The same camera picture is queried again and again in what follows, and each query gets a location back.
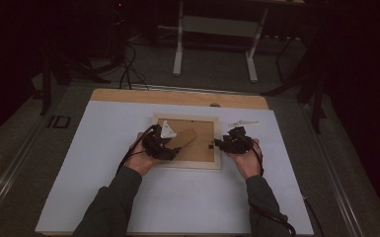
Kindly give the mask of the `person's left hand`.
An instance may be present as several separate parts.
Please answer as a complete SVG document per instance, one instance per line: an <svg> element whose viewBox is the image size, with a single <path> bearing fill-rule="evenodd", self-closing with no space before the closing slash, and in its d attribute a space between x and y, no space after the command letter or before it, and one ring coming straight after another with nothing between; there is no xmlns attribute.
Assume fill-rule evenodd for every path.
<svg viewBox="0 0 380 237"><path fill-rule="evenodd" d="M151 168L160 164L161 161L146 154L142 142L139 140L142 135L143 133L139 132L135 142L130 146L131 155L125 161L124 166L144 176Z"/></svg>

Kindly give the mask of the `black metal stand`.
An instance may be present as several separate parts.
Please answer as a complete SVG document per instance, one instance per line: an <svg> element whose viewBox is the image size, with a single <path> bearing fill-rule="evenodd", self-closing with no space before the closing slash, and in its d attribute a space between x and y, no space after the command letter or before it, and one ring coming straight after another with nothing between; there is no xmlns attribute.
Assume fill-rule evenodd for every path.
<svg viewBox="0 0 380 237"><path fill-rule="evenodd" d="M296 100L300 104L308 104L313 98L313 111L311 115L311 123L314 130L320 134L320 118L324 118L325 114L322 109L322 101L324 94L324 83L326 75L323 68L319 65L318 59L312 58L312 52L318 48L314 44L314 39L319 31L319 27L303 26L298 30L298 37L305 46L305 52L299 60L296 67L287 75L283 77L283 70L280 61L285 54L286 50L294 39L290 39L282 48L281 52L277 55L275 64L278 72L279 79L282 85L267 92L262 92L263 96L276 96L282 92L296 86L301 86L296 95Z"/></svg>
<svg viewBox="0 0 380 237"><path fill-rule="evenodd" d="M107 84L105 80L97 75L97 73L64 53L56 49L45 48L42 52L42 87L40 90L40 98L42 101L40 114L44 116L51 106L51 76L54 76L60 85L68 85L71 81L67 70L71 68L79 72L86 78L97 82Z"/></svg>

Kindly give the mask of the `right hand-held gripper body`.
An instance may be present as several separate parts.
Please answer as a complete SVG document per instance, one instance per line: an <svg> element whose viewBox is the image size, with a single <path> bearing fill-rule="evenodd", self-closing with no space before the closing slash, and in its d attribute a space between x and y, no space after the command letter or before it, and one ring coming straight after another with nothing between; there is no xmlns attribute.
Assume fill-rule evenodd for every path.
<svg viewBox="0 0 380 237"><path fill-rule="evenodd" d="M227 153L244 154L254 149L256 142L246 135L246 130L243 126L235 126L228 131L227 135L223 136L225 146L228 148Z"/></svg>

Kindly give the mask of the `black floor socket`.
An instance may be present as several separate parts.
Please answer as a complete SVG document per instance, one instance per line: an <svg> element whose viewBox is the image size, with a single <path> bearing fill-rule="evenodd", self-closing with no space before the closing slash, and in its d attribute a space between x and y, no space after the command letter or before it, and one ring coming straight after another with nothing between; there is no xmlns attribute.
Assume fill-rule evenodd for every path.
<svg viewBox="0 0 380 237"><path fill-rule="evenodd" d="M67 128L71 122L71 117L52 116L47 124L48 128Z"/></svg>

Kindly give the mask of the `metal floor rail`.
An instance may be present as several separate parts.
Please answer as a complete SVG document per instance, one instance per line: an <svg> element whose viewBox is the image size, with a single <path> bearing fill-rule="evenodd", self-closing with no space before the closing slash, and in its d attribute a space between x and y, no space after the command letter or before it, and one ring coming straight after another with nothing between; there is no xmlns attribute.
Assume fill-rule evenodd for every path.
<svg viewBox="0 0 380 237"><path fill-rule="evenodd" d="M17 150L17 153L12 158L9 166L0 176L0 204L5 198L6 194L10 191L42 129L43 123L40 121L28 133L27 138L22 143L21 147Z"/></svg>
<svg viewBox="0 0 380 237"><path fill-rule="evenodd" d="M304 119L306 120L308 124L309 129L313 133L313 137L318 145L320 154L324 162L324 167L327 173L327 177L329 179L330 187L334 193L334 197L337 201L337 205L342 214L342 219L345 223L349 236L350 237L365 237L362 231L362 228L360 227L358 223L354 210L350 204L349 198L344 191L342 182L333 164L332 157L330 156L330 153L328 149L326 148L321 135L315 131L315 128L310 121L311 113L312 113L311 107L308 104L305 104L305 105L300 104L299 108L301 110L301 113Z"/></svg>

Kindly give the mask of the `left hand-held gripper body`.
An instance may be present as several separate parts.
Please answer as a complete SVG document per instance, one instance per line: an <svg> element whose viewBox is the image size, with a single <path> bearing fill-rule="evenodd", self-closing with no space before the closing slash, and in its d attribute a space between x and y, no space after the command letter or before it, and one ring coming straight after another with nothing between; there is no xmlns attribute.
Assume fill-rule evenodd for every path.
<svg viewBox="0 0 380 237"><path fill-rule="evenodd" d="M142 145L148 156L155 159L163 160L162 155L170 153L170 149L166 145L171 141L171 138L161 137L162 126L160 124L153 124L149 127L149 132L144 135Z"/></svg>

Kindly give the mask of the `white metal desk frame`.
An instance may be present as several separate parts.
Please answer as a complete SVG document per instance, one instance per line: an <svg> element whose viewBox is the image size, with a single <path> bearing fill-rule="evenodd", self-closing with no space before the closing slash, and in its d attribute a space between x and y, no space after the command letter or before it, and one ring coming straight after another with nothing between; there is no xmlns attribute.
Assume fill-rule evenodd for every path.
<svg viewBox="0 0 380 237"><path fill-rule="evenodd" d="M269 8L264 8L258 22L216 19L207 17L197 17L184 14L184 0L180 1L178 17L178 39L175 60L173 66L173 75L180 76L183 64L183 36L184 32L213 34L221 36L250 38L251 47L245 52L247 69L252 83L258 83L259 78L254 61L258 43L262 36Z"/></svg>

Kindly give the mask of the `wooden picture frame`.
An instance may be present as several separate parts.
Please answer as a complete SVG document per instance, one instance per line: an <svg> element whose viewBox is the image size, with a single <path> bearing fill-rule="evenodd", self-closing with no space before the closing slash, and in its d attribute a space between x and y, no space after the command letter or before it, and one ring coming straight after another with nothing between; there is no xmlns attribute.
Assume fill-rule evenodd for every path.
<svg viewBox="0 0 380 237"><path fill-rule="evenodd" d="M166 122L177 135L167 143L168 148L181 148L174 160L164 161L161 167L221 168L220 151L214 145L214 140L221 134L219 117L157 113L153 115L152 121L160 125Z"/></svg>

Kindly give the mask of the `person's right hand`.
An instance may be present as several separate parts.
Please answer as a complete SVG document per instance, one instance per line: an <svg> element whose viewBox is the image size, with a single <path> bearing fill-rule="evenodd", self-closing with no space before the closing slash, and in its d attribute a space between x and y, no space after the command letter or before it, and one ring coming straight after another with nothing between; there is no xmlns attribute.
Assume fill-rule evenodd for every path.
<svg viewBox="0 0 380 237"><path fill-rule="evenodd" d="M253 140L256 142L253 150L244 154L228 153L228 156L233 159L239 173L245 180L264 173L263 153L259 146L259 140L257 138L254 138Z"/></svg>

